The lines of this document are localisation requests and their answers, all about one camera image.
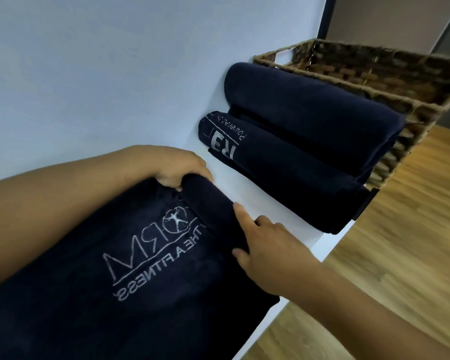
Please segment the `wicker basket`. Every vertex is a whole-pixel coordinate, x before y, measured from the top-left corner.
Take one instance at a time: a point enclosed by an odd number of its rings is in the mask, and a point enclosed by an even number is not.
[[[277,53],[288,49],[292,61],[275,63]],[[256,55],[253,62],[322,80],[407,115],[395,145],[373,168],[369,188],[383,187],[450,108],[450,57],[442,55],[311,39]]]

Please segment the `dark blue towel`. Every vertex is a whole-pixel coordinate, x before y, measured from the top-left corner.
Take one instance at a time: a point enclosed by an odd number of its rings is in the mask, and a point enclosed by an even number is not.
[[[230,105],[324,163],[364,182],[390,150],[405,116],[317,79],[236,63],[224,83]]]
[[[217,159],[323,232],[340,232],[368,197],[351,175],[229,114],[206,115],[198,137]]]
[[[230,360],[278,302],[234,247],[232,202],[208,180],[143,181],[0,285],[0,359]]]

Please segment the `forearm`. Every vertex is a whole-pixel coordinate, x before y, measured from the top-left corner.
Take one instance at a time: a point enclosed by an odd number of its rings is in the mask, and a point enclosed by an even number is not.
[[[357,359],[450,359],[450,349],[323,267],[294,299]]]
[[[36,169],[0,181],[0,282],[91,213],[156,173],[147,147]]]

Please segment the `white table surface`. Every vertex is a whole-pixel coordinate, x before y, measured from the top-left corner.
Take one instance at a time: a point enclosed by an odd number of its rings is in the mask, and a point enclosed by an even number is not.
[[[312,227],[294,212],[270,197],[248,178],[213,157],[208,152],[208,148],[198,139],[197,127],[194,128],[188,137],[184,149],[195,152],[207,162],[207,167],[213,175],[215,185],[232,201],[241,203],[252,218],[265,215],[272,222],[281,222],[320,261],[323,261],[330,254],[332,249],[354,224],[354,221],[350,221],[337,235],[325,234]],[[280,302],[269,309],[267,315],[240,351],[234,356],[233,360],[239,360],[245,355],[287,303],[288,299],[280,297]]]

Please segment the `person's left hand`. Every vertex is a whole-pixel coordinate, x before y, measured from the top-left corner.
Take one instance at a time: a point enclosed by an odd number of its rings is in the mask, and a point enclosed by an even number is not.
[[[213,182],[207,163],[192,151],[154,145],[145,145],[143,148],[155,169],[155,179],[163,186],[180,190],[183,176],[190,173],[199,174]]]

